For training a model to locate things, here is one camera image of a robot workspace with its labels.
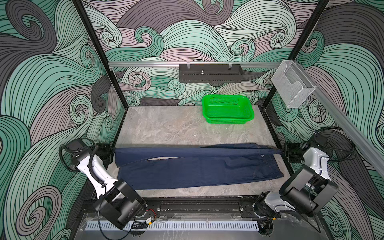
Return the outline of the dark blue denim trousers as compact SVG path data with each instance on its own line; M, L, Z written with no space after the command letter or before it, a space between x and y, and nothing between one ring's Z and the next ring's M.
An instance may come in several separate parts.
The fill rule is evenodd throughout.
M118 178L135 190L245 184L283 177L279 150L257 144L201 148L119 148Z

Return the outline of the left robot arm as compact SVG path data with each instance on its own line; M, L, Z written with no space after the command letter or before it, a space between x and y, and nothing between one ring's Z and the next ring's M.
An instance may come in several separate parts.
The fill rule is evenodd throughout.
M107 172L98 156L101 146L88 146L84 139L75 139L59 146L59 158L68 171L87 176L98 198L94 202L98 215L122 230L136 216L145 214L147 204L123 179L118 180Z

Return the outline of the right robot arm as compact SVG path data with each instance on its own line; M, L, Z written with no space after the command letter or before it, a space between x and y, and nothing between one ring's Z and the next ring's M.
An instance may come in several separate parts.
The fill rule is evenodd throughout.
M259 195L254 203L258 217L275 218L282 211L313 217L339 190L328 173L328 164L351 161L357 157L357 150L342 128L325 127L301 144L286 144L285 156L304 163L277 193Z

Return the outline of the green plastic basket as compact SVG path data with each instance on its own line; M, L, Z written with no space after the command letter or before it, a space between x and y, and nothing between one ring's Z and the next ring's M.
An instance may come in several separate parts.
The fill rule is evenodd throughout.
M255 117L250 100L240 95L206 95L202 107L209 124L243 125Z

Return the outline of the clear plastic wall bin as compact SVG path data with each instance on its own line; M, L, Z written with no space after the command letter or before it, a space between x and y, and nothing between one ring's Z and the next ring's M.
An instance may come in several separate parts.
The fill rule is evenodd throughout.
M315 91L310 76L295 61L282 61L272 83L288 109L298 109Z

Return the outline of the right aluminium rail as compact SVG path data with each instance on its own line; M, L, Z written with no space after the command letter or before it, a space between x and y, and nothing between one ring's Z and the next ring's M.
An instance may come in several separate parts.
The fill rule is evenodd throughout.
M315 87L313 94L328 113L345 131L347 136L357 145L360 153L381 175L384 175L384 155L383 151L377 148L364 133L349 118L348 101L344 96L343 90L338 86L334 78L326 71L318 67L304 69L297 63L301 80L308 79Z

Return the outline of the black front mounting rail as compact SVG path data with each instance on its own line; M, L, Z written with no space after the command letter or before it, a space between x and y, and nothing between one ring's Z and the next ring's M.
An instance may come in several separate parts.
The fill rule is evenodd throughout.
M285 211L312 217L320 209L308 197L297 203L288 203L275 193L255 196L144 198L144 200L146 205L136 214L138 220L146 217L167 220L185 214L230 214L257 220L278 217L280 212Z

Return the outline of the black perforated wall shelf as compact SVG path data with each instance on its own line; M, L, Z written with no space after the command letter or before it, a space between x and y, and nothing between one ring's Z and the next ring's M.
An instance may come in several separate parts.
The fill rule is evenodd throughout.
M244 72L236 64L180 64L181 83L208 83L214 87L224 83L240 83Z

